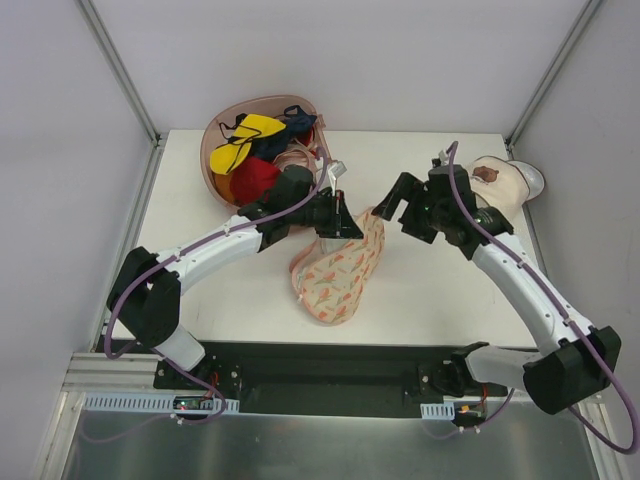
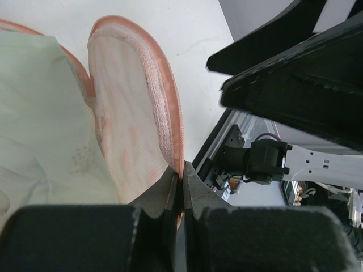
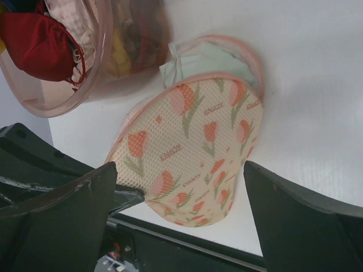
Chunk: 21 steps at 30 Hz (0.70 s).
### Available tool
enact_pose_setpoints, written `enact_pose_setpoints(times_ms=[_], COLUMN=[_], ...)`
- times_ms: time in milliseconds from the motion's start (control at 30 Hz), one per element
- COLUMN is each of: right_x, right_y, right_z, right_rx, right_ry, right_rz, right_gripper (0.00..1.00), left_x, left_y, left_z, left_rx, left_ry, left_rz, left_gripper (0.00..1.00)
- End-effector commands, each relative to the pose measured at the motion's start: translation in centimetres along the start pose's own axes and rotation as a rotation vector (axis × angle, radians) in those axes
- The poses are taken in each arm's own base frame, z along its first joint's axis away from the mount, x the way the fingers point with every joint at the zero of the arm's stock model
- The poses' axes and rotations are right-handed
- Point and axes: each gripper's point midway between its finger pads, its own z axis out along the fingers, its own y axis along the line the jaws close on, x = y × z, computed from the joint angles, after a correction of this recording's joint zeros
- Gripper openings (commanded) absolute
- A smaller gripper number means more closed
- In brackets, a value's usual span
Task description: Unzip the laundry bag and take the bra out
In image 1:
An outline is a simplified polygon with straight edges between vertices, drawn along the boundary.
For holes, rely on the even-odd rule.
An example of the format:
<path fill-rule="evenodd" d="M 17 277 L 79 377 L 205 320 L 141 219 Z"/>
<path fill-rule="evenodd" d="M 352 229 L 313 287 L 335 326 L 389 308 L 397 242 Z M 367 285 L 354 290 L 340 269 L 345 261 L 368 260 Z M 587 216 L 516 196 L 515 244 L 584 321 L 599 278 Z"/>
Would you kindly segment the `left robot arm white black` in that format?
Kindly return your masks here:
<path fill-rule="evenodd" d="M 286 238 L 293 226 L 312 228 L 326 239 L 364 236 L 342 191 L 320 188 L 310 170 L 292 165 L 257 201 L 191 244 L 164 253 L 130 251 L 106 306 L 135 342 L 167 359 L 188 388 L 202 388 L 212 367 L 203 345 L 179 323 L 182 295 L 220 268 Z"/>

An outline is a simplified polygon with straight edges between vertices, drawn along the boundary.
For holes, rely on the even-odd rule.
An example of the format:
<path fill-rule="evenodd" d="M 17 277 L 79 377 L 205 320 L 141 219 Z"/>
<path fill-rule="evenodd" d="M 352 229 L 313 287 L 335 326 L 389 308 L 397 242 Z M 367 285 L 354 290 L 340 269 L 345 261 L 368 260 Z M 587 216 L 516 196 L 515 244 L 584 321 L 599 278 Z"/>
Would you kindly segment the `floral mesh laundry bag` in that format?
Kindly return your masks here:
<path fill-rule="evenodd" d="M 356 225 L 361 239 L 332 246 L 327 239 L 316 238 L 289 264 L 298 303 L 320 323 L 335 326 L 354 316 L 380 262 L 386 241 L 384 221 L 367 209 Z"/>

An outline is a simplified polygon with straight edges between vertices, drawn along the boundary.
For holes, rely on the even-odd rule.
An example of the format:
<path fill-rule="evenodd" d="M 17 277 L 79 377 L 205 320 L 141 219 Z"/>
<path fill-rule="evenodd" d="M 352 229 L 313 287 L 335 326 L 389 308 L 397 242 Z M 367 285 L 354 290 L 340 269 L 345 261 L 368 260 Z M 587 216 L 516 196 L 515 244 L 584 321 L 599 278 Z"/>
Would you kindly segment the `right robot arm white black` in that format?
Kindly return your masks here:
<path fill-rule="evenodd" d="M 486 342 L 455 350 L 436 376 L 450 395 L 473 394 L 484 383 L 502 385 L 526 392 L 554 415 L 609 386 L 605 372 L 616 366 L 619 335 L 612 327 L 596 328 L 528 262 L 501 212 L 477 206 L 464 168 L 435 167 L 425 181 L 401 173 L 374 216 L 390 220 L 401 201 L 407 203 L 402 232 L 426 243 L 444 235 L 493 281 L 536 344 L 533 352 Z"/>

